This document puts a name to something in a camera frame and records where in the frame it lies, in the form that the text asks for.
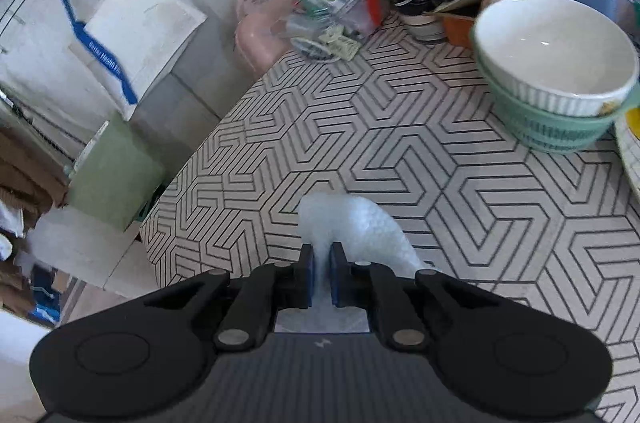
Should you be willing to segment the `white paper towel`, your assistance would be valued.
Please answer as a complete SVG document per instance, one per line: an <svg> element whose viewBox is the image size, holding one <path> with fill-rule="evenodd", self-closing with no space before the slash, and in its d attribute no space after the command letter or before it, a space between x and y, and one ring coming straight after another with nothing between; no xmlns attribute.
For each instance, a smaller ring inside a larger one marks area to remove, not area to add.
<svg viewBox="0 0 640 423"><path fill-rule="evenodd" d="M366 312L357 307L333 305L330 282L330 250L341 243L352 263L382 264L396 276L412 278L428 267L416 253L397 221L373 201L353 195L314 192L298 206L300 238L314 249L314 291L307 309L281 310L279 333L367 333Z"/></svg>

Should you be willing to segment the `green box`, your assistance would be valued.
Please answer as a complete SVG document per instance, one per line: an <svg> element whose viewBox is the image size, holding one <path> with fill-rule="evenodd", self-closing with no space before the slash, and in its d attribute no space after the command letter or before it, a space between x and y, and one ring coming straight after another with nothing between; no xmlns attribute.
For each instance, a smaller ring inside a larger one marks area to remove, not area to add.
<svg viewBox="0 0 640 423"><path fill-rule="evenodd" d="M124 231L148 203L166 171L121 117L104 122L81 151L70 176L68 204Z"/></svg>

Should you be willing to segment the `teal plastic colander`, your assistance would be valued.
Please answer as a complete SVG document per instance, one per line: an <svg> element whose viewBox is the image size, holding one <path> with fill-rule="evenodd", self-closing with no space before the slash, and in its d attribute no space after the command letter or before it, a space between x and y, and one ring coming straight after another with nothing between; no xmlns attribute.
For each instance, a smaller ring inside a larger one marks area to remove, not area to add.
<svg viewBox="0 0 640 423"><path fill-rule="evenodd" d="M547 154L574 154L595 143L618 118L639 105L639 84L636 83L623 103L602 117L567 117L544 111L515 97L490 73L480 57L474 29L470 30L469 39L474 48L477 70L494 97L495 115L516 139L529 148Z"/></svg>

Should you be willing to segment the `clear bag of packets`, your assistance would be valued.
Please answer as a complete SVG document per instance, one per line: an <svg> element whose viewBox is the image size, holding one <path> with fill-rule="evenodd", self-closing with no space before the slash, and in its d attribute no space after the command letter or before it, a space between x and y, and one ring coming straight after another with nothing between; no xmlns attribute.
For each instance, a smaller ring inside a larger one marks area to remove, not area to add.
<svg viewBox="0 0 640 423"><path fill-rule="evenodd" d="M367 0L294 0L282 36L309 60L351 61L378 26Z"/></svg>

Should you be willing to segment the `orange box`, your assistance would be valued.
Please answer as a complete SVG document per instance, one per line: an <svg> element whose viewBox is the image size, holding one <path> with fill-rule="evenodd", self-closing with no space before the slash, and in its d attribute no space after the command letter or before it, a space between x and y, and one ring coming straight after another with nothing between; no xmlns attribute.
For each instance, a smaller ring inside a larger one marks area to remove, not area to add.
<svg viewBox="0 0 640 423"><path fill-rule="evenodd" d="M474 17L453 14L440 14L448 42L451 45L471 48L470 32L475 22Z"/></svg>

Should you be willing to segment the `black white round container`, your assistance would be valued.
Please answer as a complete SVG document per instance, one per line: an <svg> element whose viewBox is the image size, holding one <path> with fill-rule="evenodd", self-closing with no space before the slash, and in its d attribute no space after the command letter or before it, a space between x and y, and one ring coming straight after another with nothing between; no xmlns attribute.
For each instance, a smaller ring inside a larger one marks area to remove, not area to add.
<svg viewBox="0 0 640 423"><path fill-rule="evenodd" d="M446 39L442 20L434 14L433 0L395 0L394 7L409 33L420 42Z"/></svg>

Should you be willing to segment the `white ribbed baking dish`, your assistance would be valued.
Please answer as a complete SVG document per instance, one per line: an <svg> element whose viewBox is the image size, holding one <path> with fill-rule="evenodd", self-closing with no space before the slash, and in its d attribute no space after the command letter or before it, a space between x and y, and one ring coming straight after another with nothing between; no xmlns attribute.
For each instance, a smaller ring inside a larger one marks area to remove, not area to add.
<svg viewBox="0 0 640 423"><path fill-rule="evenodd" d="M498 1L478 15L470 39L494 81L560 116L611 113L638 82L639 56L628 35L576 1Z"/></svg>

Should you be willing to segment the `yellow cartoon oval plate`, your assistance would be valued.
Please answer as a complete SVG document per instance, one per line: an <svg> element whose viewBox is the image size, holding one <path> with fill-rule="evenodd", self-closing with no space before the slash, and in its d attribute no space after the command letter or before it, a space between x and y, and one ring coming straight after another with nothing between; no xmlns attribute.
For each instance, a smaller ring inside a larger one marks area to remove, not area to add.
<svg viewBox="0 0 640 423"><path fill-rule="evenodd" d="M640 109L628 110L615 121L615 136L631 191L640 201Z"/></svg>

